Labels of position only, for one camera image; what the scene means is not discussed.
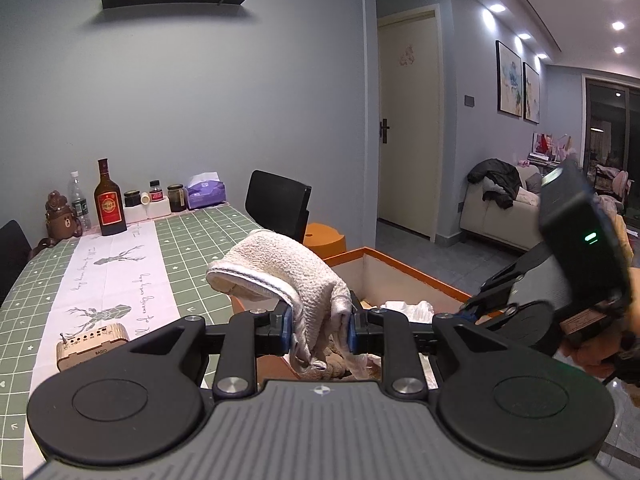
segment framed painting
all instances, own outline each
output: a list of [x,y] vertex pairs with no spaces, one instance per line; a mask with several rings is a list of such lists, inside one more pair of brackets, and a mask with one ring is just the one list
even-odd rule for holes
[[522,117],[522,60],[510,48],[495,42],[498,59],[498,111]]
[[540,124],[540,75],[528,64],[523,63],[524,76],[524,118]]

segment hand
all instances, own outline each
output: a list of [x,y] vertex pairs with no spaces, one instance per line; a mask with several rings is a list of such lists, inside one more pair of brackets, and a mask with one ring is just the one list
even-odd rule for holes
[[[632,301],[628,312],[628,325],[637,335],[640,335],[640,269],[629,269],[631,281]],[[603,363],[607,357],[620,350],[622,332],[618,324],[607,328],[600,335],[589,339],[574,348],[568,341],[563,341],[560,351],[565,357],[571,357],[574,363],[582,367],[585,372],[595,377],[606,378],[614,371],[613,364]]]

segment plastic water bottle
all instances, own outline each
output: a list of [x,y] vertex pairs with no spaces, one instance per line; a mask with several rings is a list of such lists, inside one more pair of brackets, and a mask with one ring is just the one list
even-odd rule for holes
[[69,183],[69,200],[71,207],[75,208],[78,219],[82,224],[82,232],[91,229],[91,219],[89,218],[89,208],[86,205],[86,198],[78,181],[78,172],[71,172],[71,182]]

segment green checkered tablecloth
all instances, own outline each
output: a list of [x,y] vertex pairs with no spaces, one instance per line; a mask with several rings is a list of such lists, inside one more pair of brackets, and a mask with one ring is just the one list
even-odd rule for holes
[[[198,314],[209,324],[227,322],[232,315],[230,299],[206,283],[207,264],[222,258],[258,225],[224,204],[158,219],[155,226],[180,316]],[[2,480],[23,478],[25,414],[32,370],[47,317],[77,245],[78,240],[73,238],[42,251],[27,264],[0,308]],[[205,376],[209,386],[217,362],[212,356]]]

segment cardboard box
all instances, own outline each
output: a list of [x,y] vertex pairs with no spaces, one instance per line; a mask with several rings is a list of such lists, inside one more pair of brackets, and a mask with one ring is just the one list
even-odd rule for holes
[[[332,256],[325,262],[360,300],[367,301],[371,306],[379,306],[386,301],[417,304],[425,300],[433,305],[436,313],[455,313],[470,297],[461,290],[368,247]],[[231,298],[234,314],[256,306],[273,310],[276,303],[275,300],[267,300],[259,302],[258,305]],[[257,360],[257,375],[260,384],[267,379],[300,378],[289,364],[278,356],[260,357]]]

